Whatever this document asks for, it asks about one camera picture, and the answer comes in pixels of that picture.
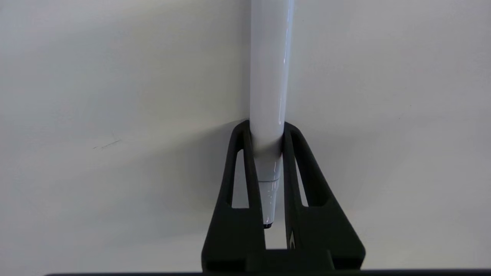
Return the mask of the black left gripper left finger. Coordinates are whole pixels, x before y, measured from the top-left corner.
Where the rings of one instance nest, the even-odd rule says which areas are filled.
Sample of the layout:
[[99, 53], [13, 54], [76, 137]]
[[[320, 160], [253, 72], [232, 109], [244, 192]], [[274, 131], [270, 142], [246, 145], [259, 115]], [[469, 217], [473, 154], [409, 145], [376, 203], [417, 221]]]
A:
[[[233, 208], [238, 152], [243, 152], [247, 208]], [[265, 256], [265, 235], [259, 183], [253, 159], [249, 121], [231, 133], [219, 196], [201, 253], [204, 273], [252, 273], [260, 271]]]

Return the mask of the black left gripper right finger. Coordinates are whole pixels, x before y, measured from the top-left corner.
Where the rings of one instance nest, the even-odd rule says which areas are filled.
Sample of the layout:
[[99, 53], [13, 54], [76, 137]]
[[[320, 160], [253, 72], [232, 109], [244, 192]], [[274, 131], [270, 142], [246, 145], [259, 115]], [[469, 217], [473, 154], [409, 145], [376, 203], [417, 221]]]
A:
[[283, 135], [285, 225], [292, 264], [302, 271], [360, 270], [365, 247], [331, 191], [301, 131]]

